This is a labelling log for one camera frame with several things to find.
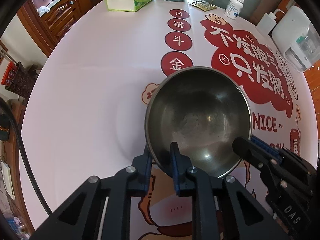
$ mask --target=red cloud graphic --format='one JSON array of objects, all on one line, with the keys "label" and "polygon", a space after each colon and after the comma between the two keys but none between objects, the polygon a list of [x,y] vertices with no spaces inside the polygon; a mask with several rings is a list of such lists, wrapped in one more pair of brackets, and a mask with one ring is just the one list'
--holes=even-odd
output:
[{"label": "red cloud graphic", "polygon": [[243,85],[250,100],[256,104],[271,102],[278,111],[292,115],[292,98],[288,84],[276,57],[256,37],[244,30],[233,30],[229,23],[220,25],[211,20],[201,21],[207,30],[205,38],[218,49],[212,56],[211,67]]}]

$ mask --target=bottle label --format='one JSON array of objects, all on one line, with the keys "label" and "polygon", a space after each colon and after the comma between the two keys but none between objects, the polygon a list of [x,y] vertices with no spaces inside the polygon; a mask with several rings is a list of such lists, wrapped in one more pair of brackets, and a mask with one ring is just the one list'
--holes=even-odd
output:
[{"label": "bottle label", "polygon": [[240,11],[241,8],[238,9],[238,6],[232,1],[230,1],[226,8],[226,15],[228,15],[232,19],[235,19],[236,17],[238,17]]}]

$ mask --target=wooden floor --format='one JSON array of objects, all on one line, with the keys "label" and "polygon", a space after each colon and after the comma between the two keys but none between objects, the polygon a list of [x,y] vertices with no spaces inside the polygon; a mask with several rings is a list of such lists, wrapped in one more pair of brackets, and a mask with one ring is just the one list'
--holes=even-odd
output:
[{"label": "wooden floor", "polygon": [[305,71],[304,75],[308,82],[313,104],[315,106],[318,126],[318,139],[320,139],[320,63],[315,64],[313,68]]}]

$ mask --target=table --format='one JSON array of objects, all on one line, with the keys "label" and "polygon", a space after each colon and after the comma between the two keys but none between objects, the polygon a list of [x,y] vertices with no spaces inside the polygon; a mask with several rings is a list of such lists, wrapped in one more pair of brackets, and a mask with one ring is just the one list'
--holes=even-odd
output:
[{"label": "table", "polygon": [[[170,73],[192,65],[214,66],[232,77],[247,95],[253,134],[316,165],[316,116],[303,73],[251,23],[231,20],[221,8],[203,12],[188,1],[153,0],[136,13],[108,12],[101,2],[48,58],[26,109],[22,137],[52,210],[89,176],[113,176],[142,154],[153,90]],[[20,167],[37,228],[47,215],[21,160]],[[255,168],[242,162],[232,174],[269,208]],[[191,200],[177,198],[172,180],[156,165],[151,183],[151,195],[132,200],[131,239],[191,239]]]}]

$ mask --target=white pill bottle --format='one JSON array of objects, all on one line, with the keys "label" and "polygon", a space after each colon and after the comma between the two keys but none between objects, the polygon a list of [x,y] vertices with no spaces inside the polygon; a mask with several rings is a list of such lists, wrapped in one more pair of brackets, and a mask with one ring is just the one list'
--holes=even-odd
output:
[{"label": "white pill bottle", "polygon": [[224,14],[231,19],[236,19],[243,8],[244,0],[230,0]]}]

